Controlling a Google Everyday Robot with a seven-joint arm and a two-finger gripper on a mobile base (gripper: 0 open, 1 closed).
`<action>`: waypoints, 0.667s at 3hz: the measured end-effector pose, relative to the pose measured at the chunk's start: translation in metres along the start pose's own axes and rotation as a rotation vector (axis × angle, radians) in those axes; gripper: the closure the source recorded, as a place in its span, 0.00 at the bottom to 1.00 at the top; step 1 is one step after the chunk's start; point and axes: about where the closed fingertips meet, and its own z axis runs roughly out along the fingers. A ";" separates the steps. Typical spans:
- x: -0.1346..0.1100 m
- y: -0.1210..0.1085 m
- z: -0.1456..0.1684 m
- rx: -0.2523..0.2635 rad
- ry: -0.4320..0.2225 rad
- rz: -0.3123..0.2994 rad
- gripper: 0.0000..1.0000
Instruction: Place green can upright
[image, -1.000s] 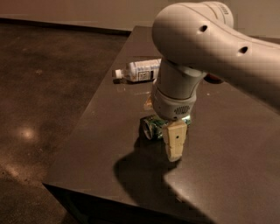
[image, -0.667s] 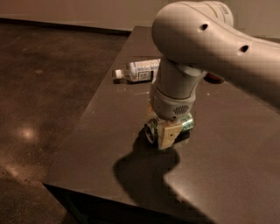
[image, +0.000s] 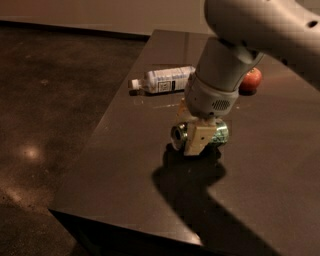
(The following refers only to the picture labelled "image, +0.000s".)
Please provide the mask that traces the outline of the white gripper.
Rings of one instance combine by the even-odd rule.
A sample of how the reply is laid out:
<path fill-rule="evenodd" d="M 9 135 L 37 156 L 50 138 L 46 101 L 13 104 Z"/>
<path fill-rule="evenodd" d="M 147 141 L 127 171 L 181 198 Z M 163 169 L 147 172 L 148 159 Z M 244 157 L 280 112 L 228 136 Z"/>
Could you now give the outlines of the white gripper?
<path fill-rule="evenodd" d="M 227 115 L 235 104 L 239 93 L 237 91 L 224 92 L 212 88 L 202 82 L 193 73 L 185 87 L 184 98 L 180 100 L 176 112 L 176 122 L 188 122 L 192 116 L 209 119 Z M 185 156 L 198 156 L 209 144 L 217 126 L 213 123 L 197 120 L 187 125 L 187 141 Z"/>

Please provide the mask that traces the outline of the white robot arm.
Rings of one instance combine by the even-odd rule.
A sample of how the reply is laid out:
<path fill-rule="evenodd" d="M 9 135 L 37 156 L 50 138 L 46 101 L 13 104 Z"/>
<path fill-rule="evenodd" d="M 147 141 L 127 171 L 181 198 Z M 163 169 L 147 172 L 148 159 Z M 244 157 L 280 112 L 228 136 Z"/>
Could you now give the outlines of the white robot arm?
<path fill-rule="evenodd" d="M 210 143 L 244 77 L 265 54 L 320 87 L 319 15 L 296 0 L 205 0 L 204 11 L 216 36 L 206 41 L 177 113 L 187 138 L 176 148 L 186 156 Z"/>

